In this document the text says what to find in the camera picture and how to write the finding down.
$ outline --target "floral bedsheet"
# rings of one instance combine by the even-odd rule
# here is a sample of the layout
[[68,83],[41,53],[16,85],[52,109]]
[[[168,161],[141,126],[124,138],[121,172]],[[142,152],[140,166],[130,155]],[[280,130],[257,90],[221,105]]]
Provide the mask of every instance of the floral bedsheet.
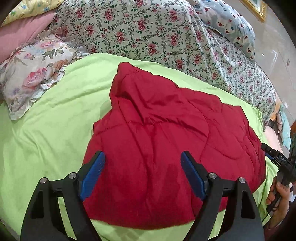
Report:
[[206,28],[186,0],[65,0],[50,30],[91,53],[154,61],[221,88],[262,112],[276,103],[268,77],[226,38]]

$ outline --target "picture frame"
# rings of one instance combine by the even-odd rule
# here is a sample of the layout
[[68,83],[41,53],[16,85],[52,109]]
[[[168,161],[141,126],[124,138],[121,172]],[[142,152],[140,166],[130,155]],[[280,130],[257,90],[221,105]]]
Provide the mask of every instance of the picture frame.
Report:
[[266,19],[267,4],[262,0],[240,0],[262,23]]

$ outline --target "red jacket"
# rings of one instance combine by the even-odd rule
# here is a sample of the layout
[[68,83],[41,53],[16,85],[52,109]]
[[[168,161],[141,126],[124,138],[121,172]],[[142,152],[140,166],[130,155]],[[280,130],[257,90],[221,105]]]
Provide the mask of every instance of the red jacket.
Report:
[[[194,220],[202,202],[180,165],[185,150],[223,179],[244,177],[252,192],[264,181],[261,142],[240,106],[179,88],[129,63],[119,64],[110,99],[112,110],[94,123],[83,161],[97,150],[106,154],[105,168],[84,201],[90,218],[140,229]],[[220,210],[225,207],[223,199]]]

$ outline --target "gray patterned pillow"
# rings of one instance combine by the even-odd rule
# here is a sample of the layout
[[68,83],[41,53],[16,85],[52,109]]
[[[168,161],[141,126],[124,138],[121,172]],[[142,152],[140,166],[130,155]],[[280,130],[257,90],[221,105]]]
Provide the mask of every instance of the gray patterned pillow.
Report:
[[255,65],[255,33],[234,8],[222,0],[196,0],[193,6],[202,23],[227,38]]

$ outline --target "human hand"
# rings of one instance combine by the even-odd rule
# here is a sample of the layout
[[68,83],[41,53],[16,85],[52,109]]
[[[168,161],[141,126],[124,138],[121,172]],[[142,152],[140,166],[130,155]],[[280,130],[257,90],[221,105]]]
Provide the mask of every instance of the human hand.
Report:
[[272,181],[272,185],[270,187],[270,191],[268,194],[268,197],[266,199],[266,204],[269,205],[271,202],[275,199],[275,196],[273,194],[273,191],[278,191],[278,193],[281,195],[281,200],[279,202],[279,207],[274,212],[273,216],[269,220],[269,228],[273,228],[277,226],[288,213],[289,209],[289,201],[290,201],[290,188],[285,187],[280,182],[276,182],[276,177]]

